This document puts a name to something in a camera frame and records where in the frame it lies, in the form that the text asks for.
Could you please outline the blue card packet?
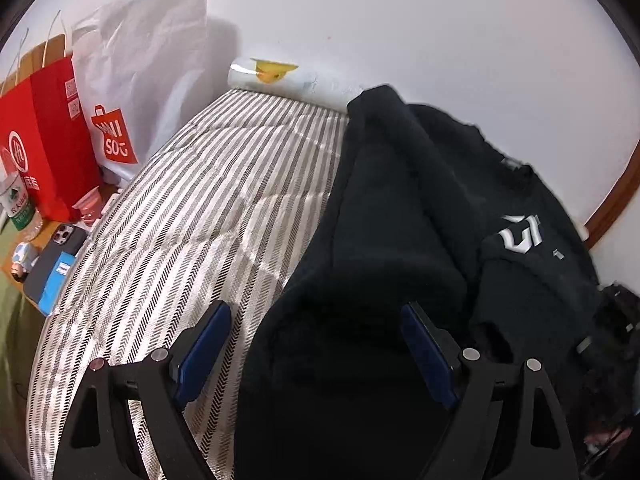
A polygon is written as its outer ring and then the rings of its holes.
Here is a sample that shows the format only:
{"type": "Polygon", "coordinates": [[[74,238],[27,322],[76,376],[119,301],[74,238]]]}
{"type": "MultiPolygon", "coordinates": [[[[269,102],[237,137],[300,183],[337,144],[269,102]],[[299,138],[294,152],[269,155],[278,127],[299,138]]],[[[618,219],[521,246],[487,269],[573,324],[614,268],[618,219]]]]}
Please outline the blue card packet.
{"type": "Polygon", "coordinates": [[[66,275],[75,261],[75,256],[67,252],[61,252],[50,271],[47,281],[44,282],[42,293],[38,301],[40,312],[48,316],[51,314],[56,297],[66,279],[66,275]]]}

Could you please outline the pink small box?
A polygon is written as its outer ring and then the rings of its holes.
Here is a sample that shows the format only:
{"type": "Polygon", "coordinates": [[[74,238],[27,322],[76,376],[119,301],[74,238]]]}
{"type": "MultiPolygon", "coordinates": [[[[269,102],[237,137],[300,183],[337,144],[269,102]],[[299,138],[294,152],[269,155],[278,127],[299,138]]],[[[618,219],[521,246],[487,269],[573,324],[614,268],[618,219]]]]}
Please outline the pink small box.
{"type": "Polygon", "coordinates": [[[74,203],[73,208],[79,211],[80,220],[86,226],[93,226],[101,218],[104,205],[100,188],[96,186],[74,203]]]}

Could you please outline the brown paper bag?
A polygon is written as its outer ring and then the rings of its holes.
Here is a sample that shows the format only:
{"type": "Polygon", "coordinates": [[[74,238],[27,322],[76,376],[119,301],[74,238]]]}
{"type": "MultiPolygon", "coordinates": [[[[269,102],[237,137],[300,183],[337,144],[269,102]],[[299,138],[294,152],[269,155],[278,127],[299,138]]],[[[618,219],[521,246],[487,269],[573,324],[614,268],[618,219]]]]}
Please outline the brown paper bag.
{"type": "Polygon", "coordinates": [[[48,65],[64,58],[66,52],[66,36],[56,35],[32,48],[20,58],[17,69],[6,76],[1,83],[1,94],[4,96],[22,81],[39,72],[48,65]]]}

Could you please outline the striped quilted mattress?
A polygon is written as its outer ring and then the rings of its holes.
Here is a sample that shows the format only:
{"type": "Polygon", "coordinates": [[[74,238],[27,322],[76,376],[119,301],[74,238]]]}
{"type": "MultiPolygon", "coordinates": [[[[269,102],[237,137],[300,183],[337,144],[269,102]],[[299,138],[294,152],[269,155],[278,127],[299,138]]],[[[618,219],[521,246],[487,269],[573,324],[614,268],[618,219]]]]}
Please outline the striped quilted mattress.
{"type": "Polygon", "coordinates": [[[138,362],[218,299],[231,309],[230,337],[186,422],[214,474],[232,477],[247,350],[317,229],[346,126],[334,110],[231,90],[190,119],[106,208],[58,292],[32,363],[26,431],[34,478],[52,476],[91,360],[138,362]]]}

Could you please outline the rolled white printed blanket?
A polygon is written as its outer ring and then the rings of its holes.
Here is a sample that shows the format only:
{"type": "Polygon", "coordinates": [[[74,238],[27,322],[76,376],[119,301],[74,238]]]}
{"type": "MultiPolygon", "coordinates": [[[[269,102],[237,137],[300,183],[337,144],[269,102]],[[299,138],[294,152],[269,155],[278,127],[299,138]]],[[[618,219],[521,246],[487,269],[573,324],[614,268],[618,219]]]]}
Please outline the rolled white printed blanket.
{"type": "Polygon", "coordinates": [[[364,91],[362,84],[317,72],[296,64],[236,58],[228,73],[230,88],[282,96],[347,112],[347,105],[364,91]]]}

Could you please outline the brown wooden door frame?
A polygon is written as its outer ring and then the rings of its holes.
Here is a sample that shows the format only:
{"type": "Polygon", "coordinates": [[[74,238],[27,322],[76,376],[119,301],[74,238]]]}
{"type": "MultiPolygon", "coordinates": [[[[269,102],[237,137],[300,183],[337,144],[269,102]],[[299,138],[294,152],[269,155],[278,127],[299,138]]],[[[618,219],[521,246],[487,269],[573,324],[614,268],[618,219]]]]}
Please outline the brown wooden door frame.
{"type": "Polygon", "coordinates": [[[605,199],[596,211],[586,222],[588,232],[585,244],[588,249],[598,244],[598,241],[605,236],[606,232],[612,228],[615,221],[620,218],[634,194],[638,191],[640,184],[640,142],[637,143],[631,153],[625,170],[616,180],[615,184],[605,196],[605,199]]]}

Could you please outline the red paper shopping bag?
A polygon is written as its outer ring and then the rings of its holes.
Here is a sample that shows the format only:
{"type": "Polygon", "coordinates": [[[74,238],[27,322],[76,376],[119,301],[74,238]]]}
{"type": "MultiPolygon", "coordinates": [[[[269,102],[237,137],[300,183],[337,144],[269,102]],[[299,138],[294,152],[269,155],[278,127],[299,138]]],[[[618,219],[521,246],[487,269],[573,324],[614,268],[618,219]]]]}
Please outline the red paper shopping bag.
{"type": "Polygon", "coordinates": [[[1,145],[13,157],[40,214],[74,223],[74,205],[102,183],[69,56],[1,97],[1,145]]]}

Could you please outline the white Uniqlo paper bag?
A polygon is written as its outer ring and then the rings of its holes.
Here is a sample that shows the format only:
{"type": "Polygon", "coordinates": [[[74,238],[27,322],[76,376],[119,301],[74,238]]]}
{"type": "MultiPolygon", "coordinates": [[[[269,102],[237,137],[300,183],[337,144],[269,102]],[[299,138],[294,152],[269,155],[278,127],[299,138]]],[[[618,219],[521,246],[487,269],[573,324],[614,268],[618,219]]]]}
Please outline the white Uniqlo paper bag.
{"type": "Polygon", "coordinates": [[[77,22],[72,63],[96,161],[130,181],[207,103],[207,0],[114,0],[77,22]]]}

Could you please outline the small toy figurine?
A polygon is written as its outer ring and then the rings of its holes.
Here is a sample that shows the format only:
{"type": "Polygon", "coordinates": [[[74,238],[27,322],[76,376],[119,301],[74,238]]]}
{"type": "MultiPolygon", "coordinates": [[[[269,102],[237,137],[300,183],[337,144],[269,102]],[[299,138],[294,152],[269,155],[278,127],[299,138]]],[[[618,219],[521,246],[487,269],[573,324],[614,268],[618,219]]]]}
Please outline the small toy figurine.
{"type": "Polygon", "coordinates": [[[31,242],[18,243],[11,258],[10,272],[14,281],[23,283],[39,258],[39,249],[31,242]]]}

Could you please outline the black smartphone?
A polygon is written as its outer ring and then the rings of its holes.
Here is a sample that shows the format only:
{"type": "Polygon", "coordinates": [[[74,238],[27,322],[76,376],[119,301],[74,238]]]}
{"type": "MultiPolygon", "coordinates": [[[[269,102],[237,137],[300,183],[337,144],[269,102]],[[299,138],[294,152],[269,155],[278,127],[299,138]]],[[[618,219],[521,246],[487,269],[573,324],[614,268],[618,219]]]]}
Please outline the black smartphone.
{"type": "Polygon", "coordinates": [[[24,295],[33,304],[38,304],[41,299],[46,281],[58,258],[63,254],[75,258],[86,238],[87,231],[72,224],[61,223],[53,230],[50,240],[43,246],[34,268],[24,281],[24,295]]]}

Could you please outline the green label plastic bottle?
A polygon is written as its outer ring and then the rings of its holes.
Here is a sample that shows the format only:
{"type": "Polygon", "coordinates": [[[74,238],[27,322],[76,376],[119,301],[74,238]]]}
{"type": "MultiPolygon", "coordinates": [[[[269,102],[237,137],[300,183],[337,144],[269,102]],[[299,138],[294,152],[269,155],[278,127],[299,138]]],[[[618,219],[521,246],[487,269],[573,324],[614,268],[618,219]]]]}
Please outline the green label plastic bottle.
{"type": "Polygon", "coordinates": [[[22,240],[33,240],[41,231],[43,220],[29,197],[26,184],[7,148],[1,148],[1,206],[22,240]]]}

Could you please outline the black sweatshirt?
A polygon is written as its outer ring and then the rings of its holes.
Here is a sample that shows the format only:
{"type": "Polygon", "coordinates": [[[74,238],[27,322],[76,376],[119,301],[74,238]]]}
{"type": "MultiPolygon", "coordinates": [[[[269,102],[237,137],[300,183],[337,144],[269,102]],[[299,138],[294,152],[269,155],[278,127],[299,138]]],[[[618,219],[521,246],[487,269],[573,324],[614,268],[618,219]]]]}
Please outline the black sweatshirt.
{"type": "Polygon", "coordinates": [[[630,417],[597,271],[531,166],[390,87],[350,102],[326,211],[248,350],[239,479],[415,479],[452,413],[402,329],[417,304],[489,362],[541,362],[576,452],[630,417]]]}

